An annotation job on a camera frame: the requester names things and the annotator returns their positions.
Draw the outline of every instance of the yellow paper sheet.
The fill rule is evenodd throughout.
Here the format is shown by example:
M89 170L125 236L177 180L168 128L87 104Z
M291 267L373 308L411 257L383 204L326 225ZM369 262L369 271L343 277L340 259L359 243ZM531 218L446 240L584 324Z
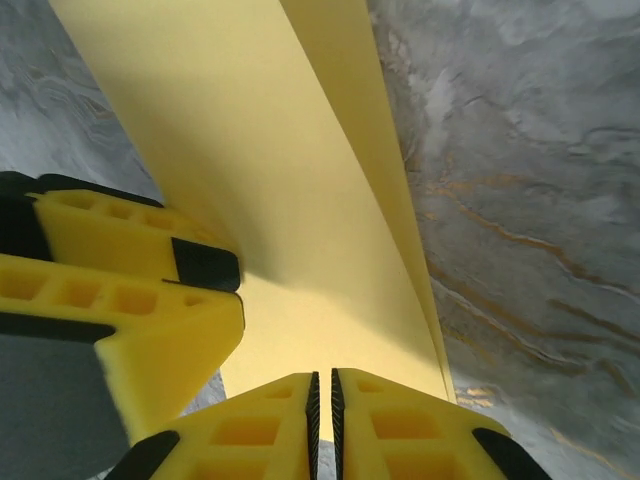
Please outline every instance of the yellow paper sheet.
M279 1L52 5L169 203L236 243L229 395L319 370L327 439L332 366L446 398L403 257Z
M447 394L449 363L366 0L281 0L376 195L422 305Z

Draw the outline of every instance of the yellow foam clamp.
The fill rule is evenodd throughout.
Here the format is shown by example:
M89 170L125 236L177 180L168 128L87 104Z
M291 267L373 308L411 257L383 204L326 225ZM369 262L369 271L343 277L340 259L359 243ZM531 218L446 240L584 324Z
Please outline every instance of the yellow foam clamp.
M549 480L498 422L361 370L332 408L339 480Z
M352 365L454 399L364 0L51 5L168 204L242 259L230 395Z
M317 473L318 374L298 373L166 425L106 480L308 480Z
M243 330L235 294L0 255L0 334L94 343L132 441L180 415Z
M34 208L61 263L235 291L237 257L171 208L88 190L38 195Z
M230 292L240 285L236 255L174 209L62 175L11 179L10 195L11 184L0 184L0 223L10 225L0 253ZM16 195L25 179L34 193Z

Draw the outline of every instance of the gray surface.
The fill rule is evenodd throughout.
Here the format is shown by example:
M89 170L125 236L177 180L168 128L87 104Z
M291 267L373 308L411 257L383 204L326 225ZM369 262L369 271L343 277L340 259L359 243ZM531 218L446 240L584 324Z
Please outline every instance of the gray surface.
M460 403L555 480L639 479L640 2L371 9ZM0 48L3 168L158 195L43 0Z
M0 478L84 480L129 449L93 345L0 335Z

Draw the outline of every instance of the black rubber pad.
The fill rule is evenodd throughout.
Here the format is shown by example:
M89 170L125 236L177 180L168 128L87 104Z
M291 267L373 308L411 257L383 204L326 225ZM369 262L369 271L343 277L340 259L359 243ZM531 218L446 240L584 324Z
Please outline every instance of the black rubber pad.
M113 335L111 325L0 312L0 334L94 344Z
M331 369L331 416L333 419L333 443L336 452L336 478L344 474L344 393L337 368Z
M34 201L31 197L0 195L0 253L50 262L53 256Z
M180 435L173 430L145 438L129 450L105 480L149 480L179 441Z
M181 284L230 293L240 287L240 265L233 253L179 238L171 243Z
M21 197L25 193L42 193L35 178L19 172L0 172L0 195Z
M86 480L129 441L93 345L0 335L0 479Z
M123 192L122 190L117 190L115 188L104 187L97 183L78 180L77 178L67 177L66 175L58 175L56 173L42 175L38 178L38 184L43 192L50 192L54 190L91 190L92 192L104 193L105 195L111 195L112 197L129 200L130 202L141 203L151 207L164 208L164 205L151 198L136 195L134 193Z
M316 480L318 478L318 447L320 443L320 375L318 372L311 374L309 396L304 411L307 416L309 477L310 480Z
M506 435L487 428L476 428L473 436L507 480L551 480L531 455Z

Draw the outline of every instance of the curved yellow sheet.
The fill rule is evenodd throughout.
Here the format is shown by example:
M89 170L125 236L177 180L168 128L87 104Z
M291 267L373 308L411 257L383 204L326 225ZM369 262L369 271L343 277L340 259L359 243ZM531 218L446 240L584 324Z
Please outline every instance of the curved yellow sheet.
M279 1L52 5L169 203L237 242L247 329L228 395L348 365L446 398L403 257Z

